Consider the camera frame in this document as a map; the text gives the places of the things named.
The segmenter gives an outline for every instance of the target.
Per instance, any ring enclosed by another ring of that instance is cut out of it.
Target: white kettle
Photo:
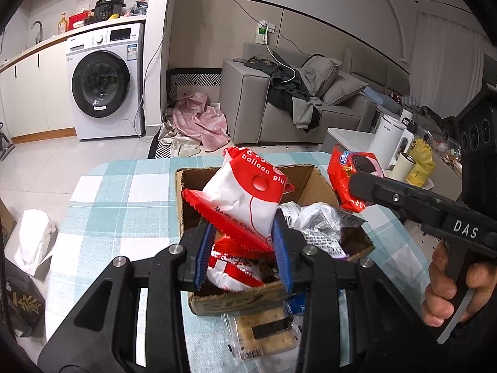
[[[382,115],[369,152],[376,156],[381,168],[388,169],[397,162],[401,152],[409,151],[413,141],[414,135],[406,125],[389,115]]]

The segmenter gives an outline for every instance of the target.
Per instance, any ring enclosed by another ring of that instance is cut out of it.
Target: soap bottle
[[[62,19],[59,21],[59,26],[57,27],[57,35],[61,35],[68,30],[68,21],[66,19],[66,13],[62,14]]]

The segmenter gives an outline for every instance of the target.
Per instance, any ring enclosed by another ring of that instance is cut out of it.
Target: plaid tablecloth
[[[273,165],[313,164],[323,175],[327,175],[330,161],[329,154],[319,152],[262,157]],[[179,241],[175,171],[221,164],[221,157],[117,161],[102,164],[81,177],[69,202],[48,274],[47,339],[115,256],[125,255],[130,260],[149,258]],[[364,229],[376,246],[371,258],[419,312],[428,284],[426,257],[389,209],[375,205],[362,215],[368,220]],[[137,335],[140,364],[144,364],[146,295],[144,290],[140,299]],[[182,303],[193,372],[293,371],[288,355],[235,366],[227,350],[221,319],[193,315],[186,293]]]

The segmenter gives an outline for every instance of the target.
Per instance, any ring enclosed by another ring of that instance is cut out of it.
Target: human hand
[[[454,306],[448,300],[456,295],[457,287],[445,274],[448,261],[447,249],[441,241],[433,252],[433,262],[428,268],[430,284],[424,291],[425,300],[421,305],[423,320],[432,327],[441,326],[454,313]],[[466,284],[476,292],[459,322],[469,319],[489,301],[497,284],[497,266],[487,262],[472,264],[468,268]]]

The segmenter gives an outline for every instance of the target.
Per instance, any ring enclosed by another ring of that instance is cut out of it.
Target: screw
[[[121,255],[120,256],[116,256],[116,258],[114,258],[112,260],[112,264],[116,268],[119,268],[119,267],[123,266],[125,263],[126,263],[126,257],[125,256],[121,256]]]
[[[317,247],[313,245],[306,245],[302,251],[304,251],[305,255],[316,255]]]
[[[180,244],[173,244],[169,247],[169,252],[173,255],[183,252],[183,246]]]
[[[362,266],[362,268],[371,268],[374,265],[374,262],[371,258],[368,258],[366,256],[359,260],[359,264]]]

